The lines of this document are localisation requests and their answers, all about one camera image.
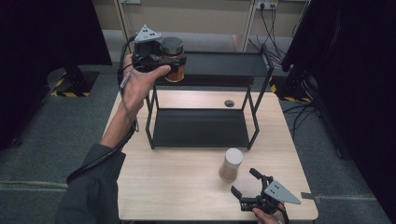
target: glass jar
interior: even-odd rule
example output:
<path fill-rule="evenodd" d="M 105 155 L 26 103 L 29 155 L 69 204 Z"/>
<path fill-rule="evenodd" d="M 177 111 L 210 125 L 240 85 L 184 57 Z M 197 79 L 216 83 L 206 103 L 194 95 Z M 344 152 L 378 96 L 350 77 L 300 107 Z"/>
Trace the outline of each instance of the glass jar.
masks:
<path fill-rule="evenodd" d="M 161 43 L 161 52 L 165 60 L 177 60 L 184 57 L 183 41 L 177 37 L 166 37 Z M 170 82 L 179 82 L 184 78 L 184 65 L 176 72 L 166 75 L 165 79 Z"/>

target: sleeve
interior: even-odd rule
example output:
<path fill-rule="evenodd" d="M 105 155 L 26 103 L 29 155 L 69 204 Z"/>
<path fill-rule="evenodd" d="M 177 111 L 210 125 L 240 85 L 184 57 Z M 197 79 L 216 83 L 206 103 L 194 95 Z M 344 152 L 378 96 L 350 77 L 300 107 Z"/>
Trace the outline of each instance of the sleeve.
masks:
<path fill-rule="evenodd" d="M 113 150 L 93 145 L 83 165 Z M 120 223 L 117 179 L 125 154 L 116 152 L 70 182 L 58 207 L 55 223 Z"/>

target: table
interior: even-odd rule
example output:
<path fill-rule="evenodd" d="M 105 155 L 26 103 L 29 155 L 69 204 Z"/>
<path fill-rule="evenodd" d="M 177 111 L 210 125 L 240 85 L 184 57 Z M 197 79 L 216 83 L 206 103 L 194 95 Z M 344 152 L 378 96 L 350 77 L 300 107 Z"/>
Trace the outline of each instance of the table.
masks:
<path fill-rule="evenodd" d="M 237 91 L 158 91 L 161 107 L 224 107 L 224 101 L 241 104 L 244 93 Z M 120 97 L 114 104 L 115 114 Z M 246 112 L 247 128 L 252 120 Z M 304 171 L 277 97 L 267 92 L 258 110 L 261 131 L 251 150 L 239 148 L 244 160 L 233 183 L 219 177 L 219 168 L 228 148 L 156 147 L 151 149 L 144 132 L 148 110 L 143 107 L 137 118 L 141 131 L 135 133 L 123 152 L 126 160 L 119 178 L 119 209 L 122 220 L 257 220 L 250 212 L 241 212 L 231 185 L 245 197 L 260 194 L 261 181 L 248 171 L 256 168 L 272 175 L 302 204 L 287 203 L 291 220 L 313 220 L 318 210 L 313 200 L 302 199 L 310 193 Z"/>

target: cylindrical container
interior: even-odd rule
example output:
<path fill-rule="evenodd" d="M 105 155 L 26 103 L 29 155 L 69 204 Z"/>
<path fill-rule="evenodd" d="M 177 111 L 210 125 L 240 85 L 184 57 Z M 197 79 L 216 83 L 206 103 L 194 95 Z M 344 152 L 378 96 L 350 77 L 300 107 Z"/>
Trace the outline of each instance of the cylindrical container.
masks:
<path fill-rule="evenodd" d="M 161 43 L 163 58 L 167 60 L 177 60 L 184 56 L 183 41 L 177 37 L 166 37 Z M 179 82 L 184 78 L 184 65 L 181 65 L 177 72 L 171 72 L 165 79 L 171 82 Z"/>
<path fill-rule="evenodd" d="M 233 182 L 238 176 L 238 168 L 244 159 L 244 155 L 238 148 L 230 148 L 226 151 L 224 162 L 219 169 L 220 177 L 227 181 Z"/>

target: white bracket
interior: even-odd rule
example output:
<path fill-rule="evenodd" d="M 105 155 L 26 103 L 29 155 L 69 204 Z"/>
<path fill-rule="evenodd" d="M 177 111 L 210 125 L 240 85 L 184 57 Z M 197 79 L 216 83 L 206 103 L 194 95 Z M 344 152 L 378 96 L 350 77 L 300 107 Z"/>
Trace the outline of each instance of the white bracket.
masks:
<path fill-rule="evenodd" d="M 161 34 L 149 29 L 147 25 L 144 25 L 137 36 L 134 38 L 134 42 L 136 44 L 149 42 L 151 40 L 161 39 L 163 38 Z"/>
<path fill-rule="evenodd" d="M 297 203 L 301 201 L 296 198 L 290 191 L 288 191 L 283 185 L 274 180 L 265 190 L 265 194 L 268 196 L 285 203 Z"/>
<path fill-rule="evenodd" d="M 133 4 L 133 5 L 140 5 L 140 0 L 121 0 L 123 4 Z"/>

